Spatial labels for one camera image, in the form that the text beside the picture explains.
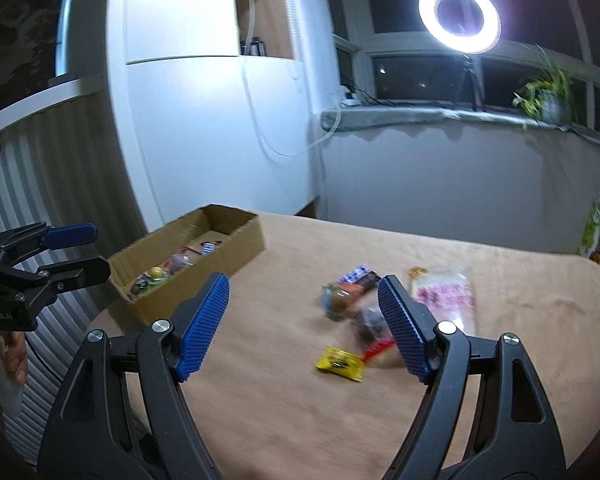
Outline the left hand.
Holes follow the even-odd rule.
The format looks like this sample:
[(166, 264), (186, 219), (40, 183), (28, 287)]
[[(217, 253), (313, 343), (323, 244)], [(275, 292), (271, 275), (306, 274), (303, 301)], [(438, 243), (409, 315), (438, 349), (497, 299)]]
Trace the left hand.
[(17, 385), (23, 386), (28, 377), (27, 341), (24, 333), (10, 332), (3, 334), (6, 370)]

